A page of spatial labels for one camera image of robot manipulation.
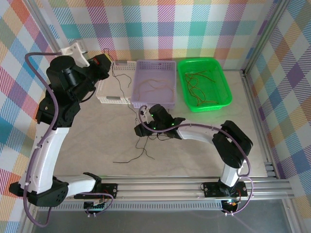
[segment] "white bracket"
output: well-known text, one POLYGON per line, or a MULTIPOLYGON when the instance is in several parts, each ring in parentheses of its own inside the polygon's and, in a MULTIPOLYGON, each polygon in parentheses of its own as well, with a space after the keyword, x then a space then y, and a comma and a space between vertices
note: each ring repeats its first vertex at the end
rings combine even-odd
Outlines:
POLYGON ((64 48, 64 49, 60 49, 59 51, 62 53, 62 55, 67 55, 67 56, 71 56, 72 58, 74 58, 78 66, 80 67, 89 66, 89 62, 83 56, 83 53, 86 53, 87 50, 82 40, 77 40, 71 46, 64 48))
POLYGON ((145 109, 142 109, 142 111, 143 111, 142 117, 146 120, 147 124, 149 124, 151 121, 154 120, 152 115, 149 113, 149 109, 150 108, 148 108, 148 107, 145 109))

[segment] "white plastic basket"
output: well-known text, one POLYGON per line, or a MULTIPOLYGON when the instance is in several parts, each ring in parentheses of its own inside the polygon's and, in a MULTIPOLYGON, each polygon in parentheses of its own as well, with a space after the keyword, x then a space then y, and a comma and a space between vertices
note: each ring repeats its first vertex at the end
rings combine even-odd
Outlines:
POLYGON ((96 90, 96 97, 101 103, 130 104, 134 75, 136 70, 136 62, 116 62, 113 65, 113 70, 114 74, 117 76, 121 83, 121 88, 124 91, 125 98, 120 90, 118 80, 112 76, 112 67, 110 68, 109 78, 99 81, 96 90), (132 82, 129 86, 128 84, 130 82, 130 79, 126 75, 121 74, 126 74, 131 77, 132 82))

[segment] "green plastic basket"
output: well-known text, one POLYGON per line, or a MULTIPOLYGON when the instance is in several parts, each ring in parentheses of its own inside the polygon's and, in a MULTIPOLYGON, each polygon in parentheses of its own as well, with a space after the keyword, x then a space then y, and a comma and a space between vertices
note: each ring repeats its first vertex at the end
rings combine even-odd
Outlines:
POLYGON ((218 110, 224 106, 229 105, 232 102, 232 95, 228 86, 227 80, 225 79, 223 70, 217 60, 211 57, 193 58, 183 60, 178 63, 177 70, 181 85, 183 87, 184 99, 188 107, 192 112, 203 112, 218 110), (190 93, 188 89, 188 82, 186 81, 186 73, 201 73, 215 82, 212 82, 206 77, 196 75, 197 80, 192 79, 190 84, 196 88, 192 89, 190 93), (198 99, 193 95, 198 96, 201 100, 213 101, 204 102, 198 106, 198 99))

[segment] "basket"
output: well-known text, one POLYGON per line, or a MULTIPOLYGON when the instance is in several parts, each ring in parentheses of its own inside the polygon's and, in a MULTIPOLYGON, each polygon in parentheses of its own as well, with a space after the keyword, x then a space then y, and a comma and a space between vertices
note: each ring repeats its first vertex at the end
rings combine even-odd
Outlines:
POLYGON ((218 110, 232 102, 231 91, 223 70, 214 58, 183 60, 178 63, 177 69, 185 102, 192 112, 218 110), (190 75, 186 77, 186 73, 200 73, 205 77, 196 75, 197 80, 191 80, 190 75))
POLYGON ((128 86, 130 79, 125 76, 117 76, 120 83, 123 93, 120 90, 118 80, 112 76, 112 67, 110 68, 109 78, 105 80, 99 81, 96 97, 99 99, 101 103, 115 103, 115 104, 128 104, 130 103, 132 88, 133 88, 133 80, 134 74, 136 70, 136 62, 128 61, 128 62, 116 62, 113 65, 113 71, 115 75, 126 74, 132 78, 132 82, 130 86, 128 86))
POLYGON ((176 102, 176 62, 138 60, 131 102, 134 108, 161 104, 173 109, 176 102))

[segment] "black wire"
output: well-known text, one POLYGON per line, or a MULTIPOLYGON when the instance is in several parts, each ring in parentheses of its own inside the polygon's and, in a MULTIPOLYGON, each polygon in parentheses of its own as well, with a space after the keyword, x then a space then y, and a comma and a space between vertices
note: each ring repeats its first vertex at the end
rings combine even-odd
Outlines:
POLYGON ((92 94, 91 94, 89 97, 87 97, 85 100, 82 100, 80 103, 86 102, 86 101, 88 101, 90 98, 92 98, 92 96, 94 95, 95 91, 96 91, 96 87, 94 87, 94 91, 92 92, 92 94))
POLYGON ((149 139, 149 137, 147 137, 147 140, 146 140, 146 142, 145 142, 144 147, 143 147, 143 148, 140 148, 140 147, 137 147, 138 142, 140 141, 140 137, 139 137, 139 139, 138 139, 138 141, 137 141, 137 143, 136 143, 136 145, 135 145, 135 148, 137 148, 137 149, 143 149, 143 150, 142 150, 142 153, 141 153, 139 156, 137 156, 136 158, 130 159, 130 160, 127 161, 127 162, 113 162, 113 163, 116 163, 116 164, 128 164, 129 162, 131 162, 131 161, 133 161, 133 160, 135 160, 135 159, 138 159, 140 156, 142 156, 142 154, 143 154, 144 152, 146 152, 146 155, 147 155, 149 158, 154 159, 153 157, 151 157, 151 156, 149 156, 149 155, 147 154, 147 150, 145 149, 145 148, 146 148, 146 145, 147 145, 147 142, 148 142, 148 139, 149 139))
POLYGON ((125 75, 125 76, 129 77, 129 78, 130 78, 130 83, 128 84, 128 87, 130 86, 130 84, 131 84, 131 82, 132 82, 132 79, 131 79, 130 76, 128 76, 128 75, 126 75, 126 74, 115 75, 115 72, 114 72, 114 69, 113 69, 113 67, 114 67, 114 65, 115 65, 115 60, 114 60, 113 57, 109 54, 109 49, 104 49, 104 52, 105 52, 105 50, 108 50, 108 56, 109 56, 110 59, 112 60, 111 74, 112 74, 113 77, 116 78, 116 80, 117 80, 118 83, 119 83, 119 88, 120 88, 120 91, 121 91, 122 94, 123 94, 123 98, 125 99, 125 101, 126 101, 126 103, 127 103, 127 107, 128 107, 129 109, 131 109, 131 110, 135 113, 135 115, 136 115, 135 124, 136 124, 137 121, 138 121, 137 113, 135 112, 135 110, 133 110, 133 109, 130 107, 129 102, 128 102, 128 100, 127 100, 126 97, 125 97, 125 93, 124 93, 124 91, 123 91, 122 88, 121 88, 121 82, 120 82, 120 80, 119 80, 117 77, 118 77, 118 76, 121 76, 121 75, 125 75))
POLYGON ((170 139, 171 139, 170 137, 167 137, 166 139, 160 139, 160 138, 159 138, 159 134, 157 134, 156 137, 157 137, 160 141, 166 141, 166 140, 170 140, 170 139))
POLYGON ((151 136, 155 136, 155 138, 152 139, 150 136, 148 136, 150 140, 156 140, 156 135, 151 135, 151 136))

